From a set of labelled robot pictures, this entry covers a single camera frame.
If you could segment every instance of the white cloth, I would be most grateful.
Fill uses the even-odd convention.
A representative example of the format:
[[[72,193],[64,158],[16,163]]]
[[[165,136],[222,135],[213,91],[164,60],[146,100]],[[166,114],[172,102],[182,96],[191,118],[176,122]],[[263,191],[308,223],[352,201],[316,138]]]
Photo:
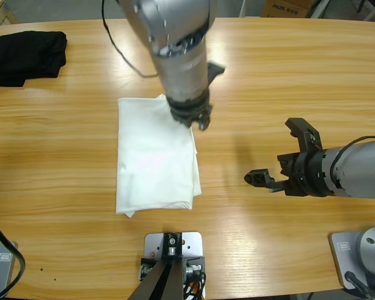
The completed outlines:
[[[173,119],[164,95],[118,99],[118,111],[116,213],[192,209],[201,194],[192,129]]]

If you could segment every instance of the cable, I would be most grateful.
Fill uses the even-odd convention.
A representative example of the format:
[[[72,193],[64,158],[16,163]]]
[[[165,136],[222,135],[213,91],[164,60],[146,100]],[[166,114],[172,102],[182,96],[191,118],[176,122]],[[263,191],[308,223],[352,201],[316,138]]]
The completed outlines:
[[[11,281],[11,283],[0,292],[0,298],[1,298],[4,295],[6,295],[9,292],[9,290],[12,289],[17,284],[17,282],[20,280],[20,278],[24,274],[25,259],[23,255],[17,250],[17,248],[14,247],[12,242],[10,242],[1,231],[0,231],[0,241],[4,245],[4,247],[6,247],[12,253],[12,255],[14,255],[14,257],[18,259],[19,261],[19,271],[18,271],[17,277],[15,277],[14,280]]]
[[[313,295],[314,295],[314,292],[310,292],[309,295],[308,295],[308,297],[307,297],[307,300],[311,300],[311,298],[313,297]]]
[[[201,300],[203,298],[205,285],[206,273],[200,272],[198,275],[193,275],[185,284],[183,289],[183,299],[187,300],[189,296],[192,296],[190,300]]]
[[[108,33],[108,37],[110,38],[111,44],[114,46],[115,50],[122,56],[122,58],[124,59],[125,63],[133,71],[135,71],[136,74],[139,75],[140,77],[142,77],[142,78],[154,78],[154,77],[157,77],[158,74],[145,75],[141,71],[139,71],[138,69],[136,69],[136,67],[133,64],[131,64],[130,61],[128,61],[128,59],[125,57],[125,55],[123,54],[123,52],[121,50],[119,50],[119,48],[117,47],[117,45],[115,45],[113,37],[111,36],[111,33],[110,33],[110,29],[108,28],[108,25],[107,25],[107,22],[106,22],[106,18],[104,17],[104,2],[105,2],[105,0],[101,0],[101,19],[102,19],[102,24],[103,24],[104,28],[106,29],[106,31]]]
[[[347,144],[346,146],[344,146],[340,152],[337,154],[337,156],[335,157],[335,159],[333,160],[332,164],[331,164],[331,168],[329,170],[329,176],[331,177],[331,181],[334,183],[334,185],[337,187],[337,188],[342,188],[340,183],[339,183],[339,180],[333,176],[333,171],[334,171],[334,168],[336,166],[336,164],[338,163],[339,159],[342,157],[343,153],[346,152],[347,149],[349,149],[352,145],[358,143],[358,142],[361,142],[365,139],[375,139],[375,136],[362,136],[362,137],[359,137],[358,139],[355,139],[353,142],[350,142],[349,144]]]

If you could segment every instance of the wood grain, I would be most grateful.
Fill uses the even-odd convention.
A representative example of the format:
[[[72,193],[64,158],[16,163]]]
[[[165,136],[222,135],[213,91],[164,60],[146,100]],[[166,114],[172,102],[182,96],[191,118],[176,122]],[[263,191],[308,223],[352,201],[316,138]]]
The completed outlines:
[[[125,20],[110,20],[126,56],[154,72]],[[208,58],[212,123],[196,131],[202,196],[188,210],[115,215],[120,97],[155,97],[112,48],[100,21],[0,26],[64,31],[57,79],[0,87],[0,228],[27,269],[10,296],[126,299],[138,284],[147,233],[199,231],[208,299],[339,288],[328,234],[375,226],[375,200],[286,197],[243,176],[298,150],[284,122],[303,117],[324,147],[375,134],[375,23],[217,19]]]

